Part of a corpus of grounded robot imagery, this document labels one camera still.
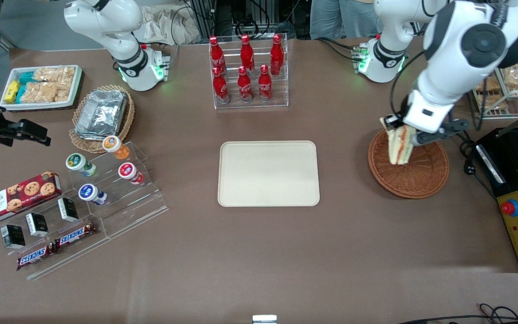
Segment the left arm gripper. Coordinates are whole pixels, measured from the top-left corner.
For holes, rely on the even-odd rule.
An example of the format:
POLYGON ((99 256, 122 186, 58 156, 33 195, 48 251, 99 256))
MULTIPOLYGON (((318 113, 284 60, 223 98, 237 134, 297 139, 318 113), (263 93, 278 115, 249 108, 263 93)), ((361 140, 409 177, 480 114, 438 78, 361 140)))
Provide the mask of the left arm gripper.
MULTIPOLYGON (((417 131, 437 133, 454 105, 454 101, 432 103, 419 90, 412 90, 407 100, 404 123, 397 114, 390 114, 385 117, 385 129, 394 131, 405 124, 417 131)), ((469 122, 466 119, 454 119, 447 123, 447 136, 452 137, 468 129, 469 122)))

